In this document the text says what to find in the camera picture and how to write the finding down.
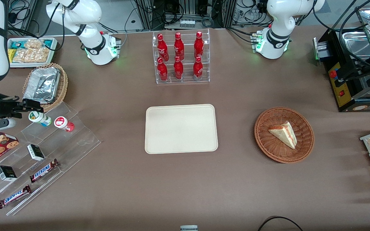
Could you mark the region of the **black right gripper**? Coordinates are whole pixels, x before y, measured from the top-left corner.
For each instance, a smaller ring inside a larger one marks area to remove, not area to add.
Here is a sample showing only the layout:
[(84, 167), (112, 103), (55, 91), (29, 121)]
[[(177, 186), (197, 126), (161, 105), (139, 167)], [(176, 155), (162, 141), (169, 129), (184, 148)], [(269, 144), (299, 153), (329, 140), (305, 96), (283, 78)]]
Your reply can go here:
[(24, 112), (39, 112), (44, 113), (44, 108), (41, 107), (40, 102), (24, 98), (22, 101), (18, 96), (9, 97), (0, 94), (0, 119), (5, 118), (22, 118), (22, 110)]

